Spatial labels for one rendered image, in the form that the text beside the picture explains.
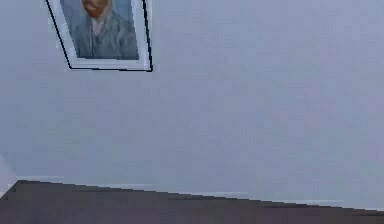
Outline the white framed portrait picture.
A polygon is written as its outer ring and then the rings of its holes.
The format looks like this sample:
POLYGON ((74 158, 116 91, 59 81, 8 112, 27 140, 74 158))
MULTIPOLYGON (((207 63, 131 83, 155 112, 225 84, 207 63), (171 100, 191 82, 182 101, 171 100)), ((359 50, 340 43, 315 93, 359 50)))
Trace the white framed portrait picture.
POLYGON ((148 0, 45 0, 69 68, 153 70, 148 0))

